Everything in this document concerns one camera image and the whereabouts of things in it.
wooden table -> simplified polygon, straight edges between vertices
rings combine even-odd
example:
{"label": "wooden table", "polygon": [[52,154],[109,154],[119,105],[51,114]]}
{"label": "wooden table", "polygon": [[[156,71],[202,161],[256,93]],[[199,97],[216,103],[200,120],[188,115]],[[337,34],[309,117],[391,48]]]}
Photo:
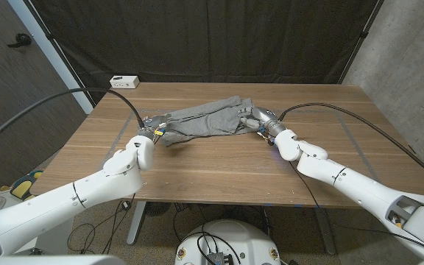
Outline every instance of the wooden table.
{"label": "wooden table", "polygon": [[[358,86],[219,83],[145,83],[116,90],[142,116],[168,113],[239,95],[278,115],[306,102],[326,102],[359,114],[407,146],[395,128]],[[424,169],[396,146],[355,118],[324,107],[288,113],[283,123],[300,140],[328,151],[329,158],[390,188],[424,194]],[[137,133],[134,115],[107,94],[82,123],[43,176],[33,194],[63,186],[101,169]],[[157,144],[155,165],[143,172],[139,200],[248,205],[311,206],[302,180],[273,146],[255,133],[197,138],[164,147]],[[328,208],[358,207],[330,185],[305,178],[317,202]]]}

white box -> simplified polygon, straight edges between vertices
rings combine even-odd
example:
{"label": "white box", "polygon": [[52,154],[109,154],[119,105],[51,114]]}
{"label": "white box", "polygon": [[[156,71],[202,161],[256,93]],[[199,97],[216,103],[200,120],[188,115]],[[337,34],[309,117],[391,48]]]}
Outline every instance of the white box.
{"label": "white box", "polygon": [[140,81],[137,76],[113,76],[109,82],[113,88],[137,88]]}

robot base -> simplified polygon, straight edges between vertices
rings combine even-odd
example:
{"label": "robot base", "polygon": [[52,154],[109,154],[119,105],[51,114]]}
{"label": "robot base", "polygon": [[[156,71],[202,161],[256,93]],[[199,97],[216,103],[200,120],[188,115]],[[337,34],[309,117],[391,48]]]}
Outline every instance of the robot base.
{"label": "robot base", "polygon": [[[268,237],[267,234],[258,228],[247,224],[245,222],[222,219],[209,222],[203,226],[203,231],[218,236],[225,240],[236,252],[231,250],[226,243],[218,238],[215,238],[216,245],[210,236],[207,237],[211,253],[216,252],[216,246],[219,252],[211,254],[208,251],[207,244],[204,237],[199,239],[199,246],[201,250],[208,255],[208,257],[216,262],[216,264],[265,264],[265,265],[278,265],[280,264],[279,252],[276,244]],[[177,248],[175,263],[176,265],[199,265],[207,264],[205,258],[199,251],[197,246],[197,239],[203,236],[202,226],[196,228],[186,236],[185,240]],[[223,262],[222,256],[231,258],[227,262]]]}

gray cloth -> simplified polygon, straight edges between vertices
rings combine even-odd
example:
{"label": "gray cloth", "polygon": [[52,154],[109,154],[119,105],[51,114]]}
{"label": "gray cloth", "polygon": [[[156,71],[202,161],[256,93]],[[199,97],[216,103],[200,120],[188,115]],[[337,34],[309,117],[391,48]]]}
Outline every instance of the gray cloth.
{"label": "gray cloth", "polygon": [[166,122],[166,132],[160,138],[165,146],[189,141],[196,137],[212,135],[238,135],[252,130],[240,124],[238,111],[252,107],[251,99],[232,96],[204,105],[176,110],[170,113]]}

wood grain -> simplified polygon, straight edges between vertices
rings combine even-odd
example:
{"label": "wood grain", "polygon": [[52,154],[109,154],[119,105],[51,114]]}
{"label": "wood grain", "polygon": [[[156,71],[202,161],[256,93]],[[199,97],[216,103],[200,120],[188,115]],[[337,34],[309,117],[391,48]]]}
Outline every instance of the wood grain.
{"label": "wood grain", "polygon": [[[251,97],[255,105],[285,110],[306,102],[326,102],[360,114],[406,144],[393,126],[357,86],[141,83],[135,90],[117,90],[142,116],[193,107],[229,96]],[[32,192],[41,194],[95,172],[105,159],[130,109],[107,95],[63,147]],[[300,140],[325,148],[332,160],[371,176],[360,149],[385,185],[424,194],[424,170],[365,124],[323,107],[290,113],[284,124]],[[348,137],[344,126],[358,147]],[[133,119],[114,151],[136,135]],[[136,198],[161,202],[201,202],[251,205],[314,206],[310,193],[276,148],[254,134],[196,138],[186,143],[155,147],[155,165],[143,172],[144,187]],[[304,177],[319,204],[357,207],[329,185]]]}
{"label": "wood grain", "polygon": [[[29,31],[6,0],[0,0],[0,126],[16,113],[67,87],[32,40],[7,47],[17,33]],[[10,186],[53,155],[86,117],[72,95],[28,113],[0,135],[0,187]]]}

